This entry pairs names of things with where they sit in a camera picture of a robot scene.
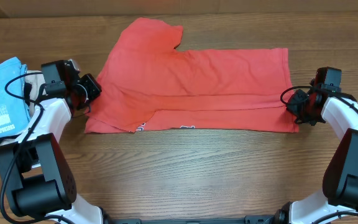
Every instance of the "red cloth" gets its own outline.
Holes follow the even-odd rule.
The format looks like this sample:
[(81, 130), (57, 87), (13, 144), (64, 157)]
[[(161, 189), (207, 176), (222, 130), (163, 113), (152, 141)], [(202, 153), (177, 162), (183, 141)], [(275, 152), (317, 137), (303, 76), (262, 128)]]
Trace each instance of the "red cloth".
[(288, 49), (180, 52), (182, 32), (145, 18), (122, 32), (97, 77), (102, 94), (91, 105), (87, 133), (184, 126), (298, 131), (280, 102), (292, 87)]

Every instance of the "tabletop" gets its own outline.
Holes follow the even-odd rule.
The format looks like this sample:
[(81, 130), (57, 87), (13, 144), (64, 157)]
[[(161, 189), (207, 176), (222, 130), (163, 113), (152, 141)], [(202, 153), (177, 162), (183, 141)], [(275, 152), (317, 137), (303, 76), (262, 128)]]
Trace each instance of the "tabletop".
[[(307, 85), (319, 67), (340, 68), (342, 91), (358, 100), (358, 12), (147, 17), (183, 25), (178, 50), (289, 48), (294, 85)], [(136, 18), (0, 19), (0, 63), (16, 56), (38, 70), (42, 63), (74, 58), (84, 73), (97, 76)], [(331, 127), (321, 123), (301, 125), (295, 134), (218, 129), (84, 134), (85, 123), (85, 116), (71, 120), (60, 147), (78, 192), (113, 218), (274, 214), (321, 188), (339, 144)]]

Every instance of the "wooden surface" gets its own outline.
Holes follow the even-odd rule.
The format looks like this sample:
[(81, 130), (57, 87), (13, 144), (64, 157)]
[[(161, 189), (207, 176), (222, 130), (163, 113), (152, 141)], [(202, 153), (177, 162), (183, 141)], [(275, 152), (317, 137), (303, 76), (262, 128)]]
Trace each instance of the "wooden surface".
[[(75, 58), (84, 72), (97, 75), (120, 32), (135, 18), (0, 19), (0, 62), (17, 56), (35, 70), (41, 63)], [(305, 85), (317, 68), (332, 66), (343, 71), (343, 91), (358, 99), (358, 12), (153, 18), (184, 26), (180, 50), (288, 47), (294, 85)], [(85, 122), (85, 117), (71, 121), (60, 146), (79, 193), (114, 218), (275, 213), (287, 201), (321, 188), (339, 143), (328, 124), (303, 125), (298, 134), (83, 134)], [(341, 223), (358, 223), (358, 218)]]
[(358, 11), (358, 0), (0, 0), (0, 18)]

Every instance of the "shirt sleeve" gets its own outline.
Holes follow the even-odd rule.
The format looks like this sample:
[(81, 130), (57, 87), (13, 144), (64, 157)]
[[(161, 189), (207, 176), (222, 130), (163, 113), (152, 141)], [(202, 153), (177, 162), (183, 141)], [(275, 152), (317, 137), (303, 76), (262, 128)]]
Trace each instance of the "shirt sleeve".
[(114, 48), (170, 52), (180, 44), (182, 33), (182, 26), (171, 26), (163, 21), (139, 18), (121, 33)]

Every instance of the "red shirt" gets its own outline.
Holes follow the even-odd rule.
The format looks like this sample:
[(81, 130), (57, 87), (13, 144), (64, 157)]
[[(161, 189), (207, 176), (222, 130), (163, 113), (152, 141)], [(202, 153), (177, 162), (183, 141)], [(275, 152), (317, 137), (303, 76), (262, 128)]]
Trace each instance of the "red shirt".
[(182, 33), (182, 26), (145, 18), (122, 32), (97, 77), (103, 92), (91, 104), (86, 132), (298, 131), (280, 102), (292, 87), (288, 49), (180, 52)]

